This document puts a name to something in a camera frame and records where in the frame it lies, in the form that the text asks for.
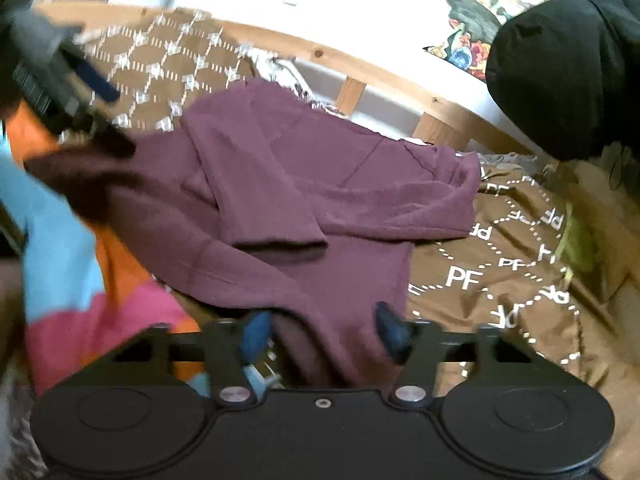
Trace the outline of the wooden bed frame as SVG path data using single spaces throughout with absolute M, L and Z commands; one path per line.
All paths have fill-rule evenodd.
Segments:
M 34 8 L 55 23 L 83 24 L 88 29 L 134 23 L 162 12 L 160 8 L 121 6 L 103 0 L 38 0 Z M 413 131 L 416 138 L 450 148 L 465 148 L 469 141 L 474 140 L 495 153 L 531 155 L 534 152 L 505 124 L 480 116 L 474 110 L 447 99 L 434 88 L 436 77 L 433 75 L 427 75 L 426 81 L 422 82 L 418 73 L 407 73 L 397 62 L 375 65 L 317 41 L 284 32 L 232 21 L 222 24 L 224 31 L 239 44 L 311 62 L 345 76 L 336 106 L 346 115 L 356 110 L 364 90 L 373 87 L 388 91 L 396 98 L 412 99 L 420 105 L 422 116 Z

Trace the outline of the lime green cloth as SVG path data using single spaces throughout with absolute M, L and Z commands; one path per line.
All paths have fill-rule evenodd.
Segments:
M 566 265 L 569 274 L 589 275 L 597 270 L 596 242 L 571 202 L 565 203 L 565 223 L 555 257 Z

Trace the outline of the orange blue pink cloth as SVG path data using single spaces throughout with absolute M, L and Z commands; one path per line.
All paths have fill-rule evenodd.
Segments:
M 212 320 L 152 278 L 109 228 L 80 220 L 66 199 L 28 174 L 58 142 L 24 103 L 1 123 L 1 298 L 16 299 L 36 393 L 154 324 L 176 334 Z

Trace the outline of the black puffy jacket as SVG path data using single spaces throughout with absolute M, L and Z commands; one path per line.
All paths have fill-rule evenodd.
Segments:
M 639 0 L 549 0 L 498 31 L 489 94 L 548 155 L 567 162 L 639 149 Z

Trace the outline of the brown PF patterned blanket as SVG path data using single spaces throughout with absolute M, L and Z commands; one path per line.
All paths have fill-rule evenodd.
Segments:
M 135 132 L 171 129 L 197 96 L 258 75 L 224 21 L 189 9 L 99 29 L 82 26 L 89 58 L 118 88 L 108 114 Z M 613 479 L 639 474 L 639 209 L 585 162 L 520 166 L 480 160 L 475 220 L 463 240 L 414 248 L 408 310 L 448 328 L 516 330 L 610 401 L 616 429 L 604 461 Z M 571 202 L 598 250 L 593 274 L 555 257 Z

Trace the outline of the maroon long-sleeve shirt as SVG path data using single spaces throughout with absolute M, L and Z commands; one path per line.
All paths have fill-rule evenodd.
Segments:
M 473 154 L 386 138 L 262 79 L 196 100 L 131 158 L 63 148 L 25 166 L 177 292 L 271 310 L 316 387 L 395 379 L 374 307 L 404 313 L 414 245 L 467 236 L 480 187 Z

